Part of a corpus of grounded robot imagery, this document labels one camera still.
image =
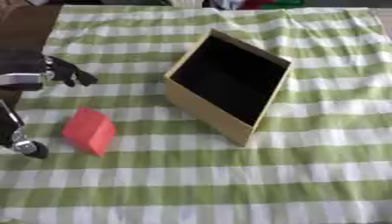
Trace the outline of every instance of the green stripe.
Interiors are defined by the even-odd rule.
[[[75,148],[76,153],[57,153],[59,142],[48,144],[50,155],[44,161],[21,157],[20,155],[0,155],[0,170],[72,170],[72,169],[114,169],[114,168],[181,168],[206,166],[248,166],[248,165],[311,165],[341,164],[392,160],[392,144],[361,146],[319,146],[287,148],[284,150],[246,148],[209,150],[208,141],[199,143],[205,149],[148,150],[142,144],[139,151],[112,151],[110,146],[104,157],[92,156]]]
[[[89,6],[76,6],[66,5],[61,8],[60,14],[98,14],[98,13],[124,13],[124,12],[135,12],[135,11],[182,11],[181,8],[175,8],[171,6],[135,6],[135,5],[105,5],[105,7],[98,5]]]
[[[298,79],[298,80],[307,80],[314,78],[324,78],[324,79],[336,79],[336,78],[345,78],[345,77],[369,77],[374,74],[385,74],[392,73],[392,63],[375,63],[370,66],[357,66],[357,67],[323,67],[323,68],[294,68],[290,71],[290,77]],[[99,84],[130,84],[130,83],[159,83],[162,82],[165,73],[132,73],[129,71],[128,73],[94,73],[99,79]],[[55,84],[59,84],[57,81],[50,82],[49,86],[53,86]],[[318,94],[316,91],[305,91],[305,93],[300,94],[298,92],[287,92],[287,90],[283,90],[284,97],[287,97],[290,94],[290,97],[279,101],[291,101],[291,102],[314,102],[317,97],[321,94]],[[335,91],[353,91],[353,90],[335,90]],[[359,89],[359,93],[363,93],[366,89]],[[345,96],[337,94],[338,99],[346,99]]]
[[[117,135],[146,135],[146,134],[215,134],[210,126],[199,120],[190,121],[136,121],[114,122]],[[64,123],[31,123],[25,131],[29,137],[60,137]]]
[[[326,21],[342,21],[346,22],[348,25],[351,24],[348,20],[351,19],[348,16],[341,16],[342,14],[333,13],[333,14],[325,14],[323,17],[320,17],[319,21],[322,23],[327,23]],[[360,14],[357,18],[368,18],[368,14]],[[287,15],[281,15],[278,13],[274,14],[262,14],[258,16],[241,16],[241,17],[231,17],[225,18],[219,14],[210,14],[210,15],[196,15],[194,17],[176,17],[176,18],[165,18],[162,19],[160,17],[155,18],[126,18],[126,17],[117,17],[113,19],[107,19],[105,21],[61,21],[59,20],[59,26],[56,27],[57,30],[72,30],[72,29],[83,29],[86,27],[97,27],[100,25],[110,25],[110,27],[160,27],[160,26],[185,26],[185,25],[210,25],[217,23],[237,23],[238,25],[262,25],[265,23],[277,22],[277,20],[283,21],[289,19]],[[301,16],[294,16],[293,21],[299,23],[307,23],[307,22],[317,22],[317,19],[309,20],[303,19]]]
[[[63,122],[29,123],[26,133],[29,137],[60,137]],[[199,120],[115,122],[118,135],[146,134],[211,134],[212,128]],[[377,129],[392,127],[392,114],[376,115],[314,115],[303,118],[264,117],[260,131],[307,131],[317,129]]]
[[[378,62],[368,66],[339,66],[320,68],[295,68],[291,71],[296,79],[338,78],[338,77],[367,77],[372,74],[392,72],[392,63]]]
[[[164,73],[94,73],[94,76],[98,78],[98,84],[158,84],[163,82],[164,75]],[[45,85],[52,87],[59,85],[59,82],[48,81]]]
[[[389,100],[392,87],[360,87],[350,90],[280,91],[273,102],[317,103],[320,101]],[[163,94],[118,95],[90,97],[40,97],[26,98],[18,109],[76,109],[80,106],[94,109],[171,107]]]
[[[0,189],[0,207],[109,207],[388,200],[391,181],[287,185],[127,186]]]
[[[330,47],[325,48],[323,46],[314,46],[310,48],[301,48],[300,50],[296,47],[272,47],[266,49],[268,52],[280,55],[292,57],[295,59],[301,58],[323,58],[328,56],[356,56],[362,54],[375,54],[380,52],[380,48],[375,45],[362,45],[358,46],[345,46],[345,47]],[[56,56],[61,57],[64,60],[77,62],[79,64],[84,63],[137,63],[137,62],[167,62],[179,60],[186,51],[181,52],[130,52],[130,53],[83,53],[73,54],[68,52],[56,53]]]
[[[241,31],[225,31],[230,35],[235,35],[238,39],[247,40],[250,38],[257,38],[260,40],[275,39],[279,36],[286,36],[291,39],[307,39],[315,35],[318,38],[336,38],[336,37],[355,37],[354,35],[366,35],[373,33],[367,28],[377,29],[379,25],[373,27],[356,28],[355,34],[353,29],[325,29],[322,31],[309,31],[305,29],[282,29],[278,27],[270,31],[264,32],[248,32],[241,33]],[[173,35],[135,35],[135,36],[99,36],[86,34],[81,37],[67,37],[67,38],[55,38],[50,37],[46,44],[49,46],[67,46],[69,43],[82,43],[82,44],[94,44],[94,45],[105,45],[115,43],[184,43],[184,42],[195,42],[200,37],[198,34],[173,34]]]
[[[109,14],[109,13],[133,13],[133,12],[148,12],[151,11],[151,13],[154,12],[171,12],[175,14],[176,12],[183,11],[183,9],[180,8],[173,8],[173,7],[135,7],[135,6],[122,6],[122,7],[116,7],[116,6],[105,6],[104,9],[102,7],[64,7],[61,11],[62,14],[98,14],[98,13],[104,13],[104,14]],[[201,11],[210,11],[208,9],[204,10],[195,10],[195,11],[200,11],[200,13],[203,13]],[[204,16],[204,17],[225,17],[225,14],[220,14],[219,12],[216,12],[216,14],[211,14],[209,16]],[[356,17],[356,18],[373,18],[372,15],[369,13],[368,10],[344,10],[344,11],[336,11],[336,12],[328,12],[328,13],[308,13],[308,14],[291,14],[289,10],[275,10],[275,11],[264,11],[264,12],[258,12],[255,15],[235,15],[231,16],[228,18],[228,20],[235,21],[236,23],[240,25],[252,23],[252,24],[258,24],[261,22],[269,22],[271,20],[277,19],[277,18],[282,18],[282,19],[293,19],[296,20],[297,22],[311,22],[311,21],[325,21],[325,20],[344,20],[348,19],[351,17]],[[160,17],[154,18],[154,19],[145,19],[145,18],[139,18],[139,20],[159,20],[161,19]],[[192,17],[187,17],[187,18],[175,18],[177,20],[180,19],[193,19]],[[162,21],[169,20],[171,21],[172,19],[165,18]]]
[[[392,114],[315,115],[304,118],[264,117],[260,131],[307,131],[317,129],[377,129],[392,127]]]
[[[274,102],[316,103],[321,101],[389,100],[392,87],[359,87],[349,90],[280,91]]]
[[[157,95],[118,95],[118,96],[90,96],[90,97],[41,97],[38,99],[23,99],[18,109],[77,109],[78,107],[93,109],[115,108],[145,108],[172,106],[163,94]]]

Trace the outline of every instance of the black object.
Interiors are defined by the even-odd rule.
[[[32,158],[46,158],[48,149],[42,143],[31,141],[24,133],[25,124],[20,116],[0,100],[0,145]]]
[[[287,67],[209,37],[172,79],[253,126]]]
[[[43,87],[45,79],[63,81],[69,87],[75,81],[89,86],[98,80],[77,66],[41,52],[0,48],[0,89],[34,91]]]
[[[89,86],[98,80],[72,63],[41,52],[0,48],[0,89],[35,91],[44,81],[63,81],[74,87],[76,81]],[[11,107],[0,100],[0,145],[32,158],[46,158],[48,149],[26,136],[25,124]]]

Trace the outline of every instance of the table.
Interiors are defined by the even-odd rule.
[[[14,10],[0,24],[1,46],[23,46],[40,50],[59,15],[61,6],[21,7]],[[384,25],[385,32],[392,38],[392,9],[372,9]],[[14,106],[19,92],[0,90],[0,99]]]
[[[392,61],[392,56],[389,51],[382,50],[389,49],[389,40],[380,35],[379,23],[370,17],[367,11],[358,10],[356,12],[357,15],[365,17],[363,20],[348,19],[341,22],[342,19],[338,19],[340,21],[338,23],[330,23],[329,19],[323,17],[320,21],[314,22],[312,17],[303,17],[301,11],[297,11],[299,15],[291,17],[301,23],[286,23],[289,28],[298,24],[307,25],[306,27],[309,28],[290,35],[288,37],[290,42],[276,45],[277,51],[275,52],[283,52],[285,53],[281,54],[283,56],[294,57],[298,62],[296,66],[300,67],[295,71],[297,73],[294,73],[298,75],[299,79],[293,77],[290,79],[291,84],[287,86],[290,88],[289,92],[293,93],[286,96],[293,97],[290,99],[280,98],[280,106],[291,102],[290,105],[298,106],[301,109],[277,109],[277,114],[271,116],[266,125],[262,127],[263,129],[258,132],[260,135],[264,135],[262,141],[259,142],[262,145],[260,149],[247,150],[237,149],[224,139],[220,141],[217,139],[220,136],[214,136],[214,133],[206,126],[202,126],[201,122],[197,122],[177,108],[165,104],[160,82],[162,73],[167,71],[166,68],[170,66],[170,63],[178,58],[178,53],[186,50],[184,43],[191,45],[194,42],[194,36],[182,35],[181,38],[173,39],[172,36],[168,38],[167,33],[165,33],[166,35],[158,35],[164,36],[165,39],[151,38],[150,42],[147,42],[148,44],[152,43],[149,45],[151,48],[147,49],[147,53],[154,54],[146,55],[145,48],[140,47],[134,50],[138,53],[135,57],[129,57],[130,49],[140,46],[133,44],[146,43],[145,41],[149,40],[146,38],[151,35],[150,27],[140,27],[140,24],[145,25],[140,23],[143,18],[148,25],[156,24],[157,21],[154,19],[157,18],[161,26],[169,23],[173,25],[172,29],[175,32],[186,30],[195,35],[208,28],[201,26],[202,29],[200,29],[200,26],[196,26],[205,22],[210,25],[211,19],[201,17],[201,19],[188,19],[187,21],[179,20],[178,18],[184,15],[188,17],[188,14],[177,13],[178,10],[175,11],[172,8],[147,9],[146,13],[145,11],[140,12],[141,9],[134,7],[128,9],[126,7],[112,7],[106,10],[102,10],[101,7],[90,7],[84,9],[88,10],[86,15],[74,17],[78,10],[83,11],[83,9],[73,7],[64,9],[65,13],[61,15],[58,29],[52,33],[45,45],[45,52],[64,56],[75,61],[81,67],[89,67],[88,71],[100,75],[100,84],[103,86],[98,86],[100,85],[98,84],[99,89],[91,87],[63,94],[61,89],[57,91],[61,85],[56,85],[52,87],[56,91],[51,92],[51,87],[47,87],[44,91],[39,91],[41,93],[35,94],[33,92],[24,95],[24,99],[18,104],[18,111],[20,114],[24,113],[30,117],[30,125],[26,125],[26,129],[30,131],[29,135],[40,137],[40,140],[48,140],[49,144],[52,143],[53,147],[56,147],[54,149],[56,153],[53,153],[42,164],[32,161],[23,162],[23,158],[17,156],[2,157],[0,165],[4,168],[4,178],[2,178],[4,188],[0,190],[0,195],[3,195],[2,198],[0,196],[0,203],[3,203],[1,205],[7,209],[7,214],[10,217],[21,217],[18,215],[21,213],[22,218],[26,221],[32,222],[36,219],[35,217],[41,217],[42,221],[37,221],[37,223],[49,223],[50,217],[56,219],[62,215],[63,222],[61,223],[72,223],[66,220],[67,214],[71,214],[70,217],[73,215],[75,219],[79,219],[78,215],[84,214],[91,221],[83,223],[100,223],[95,222],[95,219],[104,221],[103,215],[113,214],[119,221],[113,220],[110,223],[121,223],[120,220],[124,216],[127,219],[135,219],[135,223],[142,223],[141,219],[145,222],[159,220],[161,223],[176,223],[179,219],[182,221],[188,219],[191,223],[214,223],[214,217],[228,217],[231,221],[228,214],[235,214],[234,219],[238,221],[234,223],[247,223],[243,220],[246,220],[249,214],[253,214],[252,219],[255,221],[271,217],[276,223],[279,221],[280,223],[288,223],[286,219],[290,218],[294,221],[296,216],[305,214],[304,217],[309,217],[309,223],[341,223],[344,222],[344,217],[346,217],[346,222],[389,221],[391,200],[386,202],[380,200],[392,199],[388,198],[388,196],[392,196],[388,193],[389,182],[384,181],[390,179],[389,161],[392,160],[392,154],[389,153],[389,147],[385,145],[362,146],[365,143],[374,144],[375,140],[379,139],[383,143],[390,141],[390,134],[383,129],[385,124],[392,127],[391,119],[387,119],[389,114],[386,110],[390,107],[382,107],[389,103],[389,90],[387,88],[376,89],[377,91],[371,89],[372,91],[367,91],[363,95],[361,94],[363,91],[358,93],[357,89],[366,88],[369,82],[375,85],[392,86],[388,79],[384,79],[388,78],[385,77],[388,76],[388,70],[383,69],[384,62]],[[306,11],[318,15],[321,10],[309,9]],[[345,15],[350,13],[339,9],[326,9],[326,11],[328,15],[328,11],[338,11],[338,14],[333,15],[340,16],[340,18],[345,18]],[[201,12],[212,15],[216,13],[213,10],[202,10]],[[221,12],[222,16],[213,18],[221,18],[222,20],[228,18],[227,21],[235,21],[234,24],[250,25],[250,28],[247,26],[247,31],[255,33],[266,28],[263,23],[270,21],[270,14],[274,15],[274,20],[279,21],[282,18],[282,15],[279,14],[281,12],[284,13],[283,11],[258,11],[256,15],[262,14],[257,18],[260,20],[249,20],[252,17],[234,15],[236,13],[246,14],[247,12],[244,11]],[[121,19],[127,19],[121,20],[121,23],[113,24],[114,27],[120,26],[120,29],[115,28],[114,31],[108,32],[105,28],[108,20],[102,18],[99,13],[109,17],[116,17],[120,14]],[[141,19],[134,19],[135,14]],[[85,27],[94,28],[95,24],[92,22],[94,20],[89,17],[90,15],[105,21],[101,24],[103,29],[101,28],[100,32],[90,30],[95,36],[103,33],[104,41],[103,43],[99,42],[102,39],[96,37],[94,45],[90,45],[91,42],[84,39],[83,47],[76,46],[74,48],[74,44],[78,43],[78,36],[75,35],[73,27],[78,25],[77,27],[80,27],[78,32],[82,33],[85,33],[83,32]],[[176,20],[159,20],[160,18],[173,17]],[[87,22],[87,24],[74,23],[73,21]],[[232,30],[229,30],[233,27],[230,26],[231,24],[212,25],[218,26],[223,31],[231,32]],[[307,32],[307,30],[314,30],[312,29],[314,25],[319,24],[322,24],[323,30],[326,30],[321,34],[327,37],[333,36],[334,40],[332,42],[313,41],[311,43],[316,47],[335,46],[333,52],[326,52],[329,48],[325,47],[320,51],[291,50],[286,47],[295,46],[298,37],[319,39],[314,37],[315,35],[308,35],[309,32]],[[368,28],[369,25],[377,25],[377,33],[374,33],[371,27]],[[349,31],[348,35],[351,38],[347,41],[344,38],[347,31],[342,31],[339,27],[350,27],[356,32]],[[271,34],[268,31],[268,29],[262,31],[260,36],[267,37]],[[336,34],[335,31],[340,31],[343,34]],[[363,32],[372,33],[370,38],[372,45],[369,47],[364,47],[361,44],[363,42],[353,41],[353,39],[357,39],[358,33]],[[113,55],[108,55],[110,48],[104,47],[114,46],[113,39],[117,41],[118,38],[110,38],[110,35],[118,34],[125,37],[120,41],[129,49],[118,47],[116,49],[120,50],[115,51],[115,54],[119,55],[113,57]],[[243,34],[244,36],[241,38],[247,38],[246,33],[237,34]],[[263,38],[259,39],[262,43],[267,44],[266,48],[271,47],[270,42],[264,41]],[[64,47],[62,43],[72,43],[72,46]],[[364,56],[356,54],[358,49]],[[380,55],[369,54],[369,52],[380,53]],[[336,60],[336,57],[333,57],[334,54],[344,57],[338,57]],[[331,56],[332,61],[326,61],[323,58],[325,55]],[[377,61],[381,62],[380,66],[375,65],[374,67],[372,62]],[[350,69],[352,64],[358,65],[358,67],[365,65],[366,69],[353,71]],[[369,78],[371,81],[363,80],[363,77]],[[308,85],[311,81],[324,85]],[[323,92],[323,97],[318,97],[321,95],[320,89],[326,89],[327,95]],[[66,98],[66,101],[54,99],[55,97]],[[379,104],[373,106],[372,103],[376,104],[378,101],[357,101],[358,98],[363,97],[380,98],[381,106]],[[347,112],[342,110],[340,104],[335,106],[329,102],[319,103],[319,101],[327,99],[344,101],[347,98],[350,106]],[[119,141],[115,144],[117,146],[102,159],[78,154],[67,144],[62,144],[57,141],[59,139],[55,139],[55,137],[60,137],[62,119],[70,116],[73,113],[72,109],[80,105],[102,109],[105,113],[113,115],[114,119],[119,122],[116,126],[119,130]],[[317,111],[317,108],[322,108],[321,106],[325,106],[325,111]],[[323,115],[323,112],[336,114],[336,111],[343,114],[344,117]],[[352,120],[352,115],[357,114],[361,116],[356,116],[355,120]],[[302,116],[314,115],[319,115],[316,117],[316,122],[313,122],[315,119],[302,119]],[[279,118],[281,116],[284,116],[288,125],[279,124],[282,121]],[[373,131],[367,129],[369,126],[370,128],[380,128]],[[314,135],[309,136],[307,130],[316,131],[312,132]],[[365,134],[370,137],[370,141],[366,142]],[[322,147],[329,144],[327,141],[331,139],[336,140],[332,142],[332,146],[336,146],[334,149]],[[30,174],[36,175],[36,178],[32,178]],[[42,197],[47,197],[50,200],[39,200]],[[96,213],[93,215],[88,209],[92,209]]]

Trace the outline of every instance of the white stripe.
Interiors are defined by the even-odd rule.
[[[51,87],[45,87],[44,89],[39,91],[25,91],[23,93],[23,98],[33,99],[33,98],[40,98],[40,97],[90,97],[90,96],[164,95],[164,94],[165,94],[165,84],[162,82],[132,83],[132,84],[94,84],[89,87],[83,87],[79,85],[72,88],[60,84]]]
[[[363,67],[370,66],[380,62],[392,62],[392,54],[389,52],[378,52],[368,55],[350,55],[350,56],[329,56],[324,58],[302,58],[294,60],[295,68],[315,69],[325,67]],[[95,73],[123,74],[130,73],[165,73],[173,65],[174,61],[165,62],[134,62],[134,63],[98,63],[91,62],[78,64],[80,69]]]
[[[356,88],[390,88],[391,73],[378,73],[365,77],[296,79],[288,77],[282,89],[290,91],[352,90]]]
[[[134,62],[134,63],[86,63],[78,64],[78,67],[82,70],[90,72],[91,74],[123,74],[129,72],[130,74],[141,74],[141,73],[164,73],[167,72],[174,61],[166,62]]]
[[[31,140],[46,144],[51,153],[75,153],[80,149],[72,146],[63,137],[34,137]],[[180,134],[180,135],[157,135],[145,134],[138,136],[115,136],[110,142],[107,151],[194,151],[209,149],[222,151],[239,148],[233,142],[220,134]],[[2,149],[0,154],[15,154],[11,150]]]
[[[294,147],[318,146],[361,146],[392,144],[390,137],[392,128],[379,129],[313,129],[309,131],[283,132],[258,131],[249,139],[248,148],[278,148],[290,149]],[[62,137],[34,137],[32,140],[49,145],[56,149],[51,153],[75,153],[79,151]],[[210,151],[224,151],[227,149],[243,150],[242,147],[231,142],[220,134],[181,134],[157,135],[145,134],[138,136],[115,136],[107,151],[194,151],[209,149]],[[9,150],[0,150],[1,154],[14,154]]]
[[[259,24],[236,24],[240,25],[244,31],[247,32],[268,32],[271,30],[275,30],[276,28],[288,28],[288,29],[313,29],[317,31],[323,31],[325,29],[349,29],[354,28],[356,23],[360,23],[361,25],[373,26],[380,25],[380,23],[373,19],[372,17],[364,17],[361,20],[359,19],[344,19],[344,20],[323,20],[323,21],[310,21],[310,22],[301,22],[300,24],[295,22],[295,20],[288,20],[287,18],[277,18],[270,20],[268,22],[259,23]],[[82,27],[80,29],[74,28],[69,30],[66,26],[61,27],[58,26],[56,30],[51,33],[51,37],[59,37],[59,38],[71,38],[78,37],[80,35],[102,35],[102,36],[117,36],[117,35],[174,35],[174,34],[197,34],[202,31],[208,31],[211,28],[226,28],[226,31],[235,31],[237,30],[231,24],[235,24],[235,21],[228,20],[226,23],[214,23],[211,24],[202,24],[202,25],[156,25],[156,26],[107,26],[102,24],[98,27]],[[184,29],[184,27],[192,27],[195,29],[195,32],[189,32],[189,29]]]
[[[77,109],[27,109],[19,110],[20,117],[27,123],[63,123]],[[191,121],[195,120],[183,110],[175,107],[152,108],[95,108],[113,122],[135,121]]]
[[[334,12],[368,11],[368,8],[296,8],[287,10],[292,15],[324,14]]]
[[[374,115],[392,113],[392,100],[318,101],[314,103],[273,103],[271,117],[307,117],[319,115]]]
[[[292,149],[313,146],[392,144],[392,127],[379,129],[312,129],[308,131],[256,132],[248,141],[254,149]]]
[[[331,38],[290,38],[284,35],[276,36],[265,40],[257,38],[248,38],[244,41],[252,45],[256,45],[265,50],[273,47],[291,47],[291,48],[310,48],[314,46],[324,47],[348,47],[348,46],[362,46],[369,44],[387,43],[385,36],[379,34],[363,34],[356,37],[339,37],[339,41]],[[192,42],[181,43],[119,43],[119,44],[106,44],[106,45],[90,45],[80,44],[77,42],[67,45],[67,47],[59,45],[46,45],[44,52],[46,54],[55,53],[70,53],[70,54],[85,54],[85,53],[147,53],[147,52],[163,52],[163,53],[181,53],[192,47]]]
[[[324,58],[299,58],[294,60],[294,67],[363,67],[380,62],[392,62],[392,54],[390,52],[377,52],[373,54],[354,54],[349,56],[325,56]]]
[[[223,14],[220,15],[220,13],[217,10],[212,10],[212,9],[206,9],[206,10],[174,10],[174,11],[136,11],[136,12],[125,12],[125,13],[114,13],[114,14],[84,14],[84,15],[74,15],[74,14],[64,14],[59,17],[60,22],[88,22],[92,24],[92,21],[97,21],[97,22],[108,22],[108,20],[115,19],[114,21],[110,21],[112,23],[118,23],[119,21],[126,22],[127,20],[129,21],[128,23],[125,23],[125,25],[129,25],[130,22],[134,25],[137,25],[137,23],[134,23],[136,21],[165,21],[165,19],[188,19],[188,21],[191,23],[194,20],[194,17],[221,17],[222,19],[229,19],[230,22],[235,23],[236,18],[244,18],[244,16],[237,16],[236,14]],[[258,16],[258,14],[254,14],[249,18],[253,18]],[[315,30],[324,30],[327,27],[333,27],[335,29],[346,29],[350,28],[353,26],[353,22],[358,23],[358,25],[379,25],[379,22],[371,17],[370,15],[368,17],[361,17],[361,18],[355,18],[355,17],[350,17],[349,19],[342,19],[342,20],[318,20],[318,21],[301,21],[300,24],[296,24],[296,20],[294,17],[285,17],[282,16],[280,18],[272,19],[266,22],[259,22],[257,24],[241,24],[241,27],[244,29],[248,29],[249,27],[255,27],[259,25],[260,27],[273,27],[277,28],[276,25],[294,25],[297,28],[312,28]],[[177,25],[183,25],[183,24],[176,24],[173,23],[171,27],[177,26]]]
[[[212,173],[213,178],[197,178],[194,183],[174,178],[194,173]],[[64,181],[41,181],[46,177]],[[115,168],[43,171],[0,171],[0,188],[33,189],[64,187],[122,186],[230,186],[285,185],[294,183],[330,183],[333,181],[389,181],[392,164],[389,161],[342,164],[283,164],[255,166],[182,167],[182,168]]]
[[[390,221],[390,210],[392,209],[392,200],[355,200],[355,201],[323,201],[323,202],[287,202],[287,203],[269,203],[269,204],[247,204],[247,205],[181,205],[181,206],[72,206],[72,207],[55,207],[57,218],[61,221],[67,221],[67,214],[88,212],[87,215],[95,216],[97,220],[106,220],[108,212],[115,210],[113,213],[117,214],[117,221],[110,222],[110,224],[124,224],[124,223],[143,223],[150,224],[143,221],[155,221],[154,224],[165,224],[162,219],[158,217],[146,217],[149,214],[161,214],[165,208],[171,208],[178,212],[178,223],[199,223],[198,217],[208,217],[206,212],[224,213],[224,211],[233,211],[234,217],[253,217],[250,224],[272,224],[281,219],[287,219],[290,223],[295,224],[310,224],[306,221],[313,221],[313,223],[370,223],[377,221]],[[294,214],[298,207],[303,207],[305,217],[297,217],[293,220],[290,214]],[[6,217],[13,217],[15,219],[23,219],[22,213],[38,214],[41,207],[5,207],[0,210],[1,214]],[[135,216],[143,213],[142,220],[135,220]],[[80,218],[74,217],[74,223],[85,223],[84,216]],[[53,222],[46,217],[33,215],[31,223],[39,224],[58,224],[60,222]],[[239,223],[246,223],[248,220],[238,220]]]
[[[356,88],[390,88],[392,78],[390,73],[378,73],[365,77],[341,78],[313,78],[296,79],[288,77],[282,90],[312,91],[312,90],[353,90]],[[117,96],[117,95],[163,95],[165,85],[158,83],[131,84],[95,84],[90,87],[66,85],[45,87],[39,91],[23,92],[24,99],[41,97],[89,97],[89,96]]]
[[[194,17],[204,17],[219,14],[216,9],[183,9],[183,10],[141,10],[141,11],[126,11],[126,12],[98,12],[75,14],[72,12],[61,12],[57,19],[58,22],[107,22],[115,19],[131,19],[135,21],[148,19],[186,19]]]

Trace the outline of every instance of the wooden surface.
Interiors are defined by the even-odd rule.
[[[372,9],[372,12],[381,20],[385,32],[392,38],[392,8]]]
[[[21,7],[0,24],[0,47],[41,51],[59,14],[59,6]],[[20,92],[0,90],[0,99],[13,107]]]

